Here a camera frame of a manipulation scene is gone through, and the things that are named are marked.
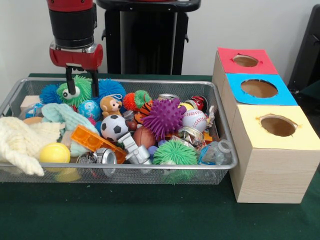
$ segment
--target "clear plastic bottle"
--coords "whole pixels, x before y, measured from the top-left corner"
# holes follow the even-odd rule
[[[227,165],[231,162],[231,145],[227,140],[214,141],[202,151],[199,157],[200,165]]]

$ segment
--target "baseball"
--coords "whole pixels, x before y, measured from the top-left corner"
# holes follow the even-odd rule
[[[182,125],[203,133],[207,126],[207,116],[197,109],[188,110],[183,114]]]

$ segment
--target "green spiky ball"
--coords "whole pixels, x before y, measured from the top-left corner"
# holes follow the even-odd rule
[[[79,88],[80,93],[77,97],[73,97],[71,99],[66,99],[63,96],[64,90],[68,89],[67,83],[63,83],[57,89],[56,93],[59,95],[61,101],[64,104],[68,104],[69,106],[75,106],[76,108],[84,101],[91,99],[92,89],[91,89],[91,81],[89,78],[76,75],[74,78],[74,84]]]
[[[162,144],[154,153],[153,164],[196,165],[198,163],[196,151],[183,145],[180,141],[170,140]],[[195,175],[195,170],[178,169],[165,175],[163,180],[168,184],[189,181]]]
[[[149,96],[149,93],[147,93],[145,90],[138,90],[134,93],[134,101],[138,109],[140,109],[145,103],[148,103],[151,100],[152,99]]]

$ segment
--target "shape sorter box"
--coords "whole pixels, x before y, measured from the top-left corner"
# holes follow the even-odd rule
[[[232,126],[239,203],[300,203],[320,162],[320,139],[299,106],[237,105]]]
[[[297,106],[294,97],[277,74],[227,73],[221,101],[230,128],[239,104]]]
[[[226,74],[278,74],[263,49],[229,49],[218,47],[215,55],[212,82],[220,95]]]

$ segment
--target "wire mesh tray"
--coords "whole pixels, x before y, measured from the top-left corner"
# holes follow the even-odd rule
[[[202,95],[209,106],[215,107],[212,136],[231,142],[232,162],[228,165],[135,165],[135,164],[78,164],[42,163],[45,175],[27,175],[7,162],[0,162],[0,182],[22,183],[111,183],[111,184],[211,184],[217,185],[229,169],[238,164],[237,152],[227,123],[225,111],[216,86],[207,81],[122,80],[127,93],[146,90],[153,99],[159,94],[172,93],[183,102],[194,95]],[[64,83],[63,78],[26,78],[18,81],[0,106],[3,116],[18,117],[20,105],[27,95],[39,95],[49,84]],[[115,170],[111,176],[103,171]]]

